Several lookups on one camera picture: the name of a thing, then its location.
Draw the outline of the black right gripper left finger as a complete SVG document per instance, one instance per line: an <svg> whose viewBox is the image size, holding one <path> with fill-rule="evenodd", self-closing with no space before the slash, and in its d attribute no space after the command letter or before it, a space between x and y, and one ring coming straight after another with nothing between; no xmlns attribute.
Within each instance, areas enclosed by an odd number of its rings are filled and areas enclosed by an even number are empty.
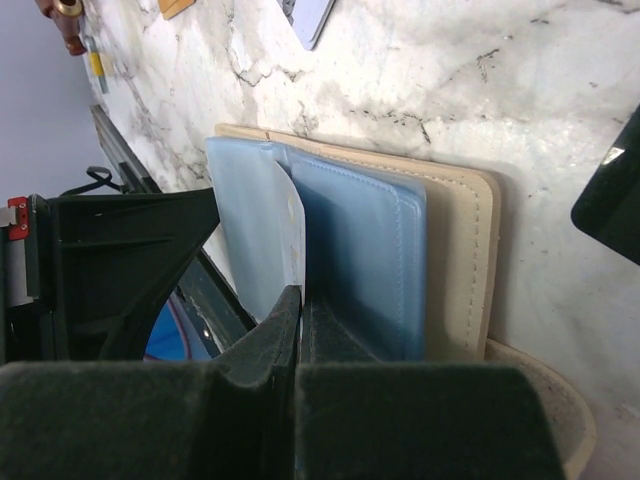
<svg viewBox="0 0 640 480"><path fill-rule="evenodd" d="M5 479L290 479L301 293L208 362L13 363Z"/></svg>

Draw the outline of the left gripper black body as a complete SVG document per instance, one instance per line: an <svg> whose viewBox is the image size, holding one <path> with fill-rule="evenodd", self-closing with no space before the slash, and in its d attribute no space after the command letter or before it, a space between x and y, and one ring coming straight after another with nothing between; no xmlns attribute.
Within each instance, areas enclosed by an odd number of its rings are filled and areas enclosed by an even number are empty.
<svg viewBox="0 0 640 480"><path fill-rule="evenodd" d="M60 304L60 198L14 197L1 206L1 359L68 358Z"/></svg>

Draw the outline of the beige leather card holder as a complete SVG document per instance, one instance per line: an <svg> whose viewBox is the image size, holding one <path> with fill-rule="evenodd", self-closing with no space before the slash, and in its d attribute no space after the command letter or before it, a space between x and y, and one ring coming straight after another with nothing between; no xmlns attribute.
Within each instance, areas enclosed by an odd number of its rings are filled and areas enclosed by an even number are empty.
<svg viewBox="0 0 640 480"><path fill-rule="evenodd" d="M273 165L306 219L305 290L324 291L382 360L490 361L536 389L565 474L595 447L593 415L556 372L488 336L501 191L490 174L219 124L206 143L226 248L223 273L264 320L286 286Z"/></svg>

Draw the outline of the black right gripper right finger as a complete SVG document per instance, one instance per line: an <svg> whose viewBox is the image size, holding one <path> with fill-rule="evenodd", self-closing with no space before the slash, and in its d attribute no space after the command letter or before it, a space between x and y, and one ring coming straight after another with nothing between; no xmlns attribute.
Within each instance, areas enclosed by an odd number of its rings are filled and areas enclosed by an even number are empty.
<svg viewBox="0 0 640 480"><path fill-rule="evenodd" d="M304 308L294 386L301 479L560 479L525 375L486 363L381 362L324 300Z"/></svg>

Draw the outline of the black card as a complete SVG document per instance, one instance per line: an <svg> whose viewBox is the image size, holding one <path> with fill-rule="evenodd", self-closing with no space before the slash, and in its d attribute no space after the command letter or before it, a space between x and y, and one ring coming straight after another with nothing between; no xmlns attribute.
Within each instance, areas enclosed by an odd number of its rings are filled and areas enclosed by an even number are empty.
<svg viewBox="0 0 640 480"><path fill-rule="evenodd" d="M576 228L639 262L639 112L635 111L571 210Z"/></svg>

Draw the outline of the silver VIP card top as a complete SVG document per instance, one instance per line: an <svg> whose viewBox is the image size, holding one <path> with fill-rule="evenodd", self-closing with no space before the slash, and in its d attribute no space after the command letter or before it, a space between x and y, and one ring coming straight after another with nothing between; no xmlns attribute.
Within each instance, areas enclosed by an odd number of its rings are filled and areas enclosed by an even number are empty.
<svg viewBox="0 0 640 480"><path fill-rule="evenodd" d="M306 278L304 207L293 181L277 162L273 165L273 174L284 279L287 285L297 285L304 292Z"/></svg>

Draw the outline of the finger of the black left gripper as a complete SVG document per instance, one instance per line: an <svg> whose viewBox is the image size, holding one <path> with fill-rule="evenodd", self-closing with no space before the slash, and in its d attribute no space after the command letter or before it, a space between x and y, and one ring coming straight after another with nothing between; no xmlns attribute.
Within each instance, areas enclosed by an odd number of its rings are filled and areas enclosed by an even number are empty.
<svg viewBox="0 0 640 480"><path fill-rule="evenodd" d="M49 205L54 359L141 358L171 291L219 223L212 189Z"/></svg>

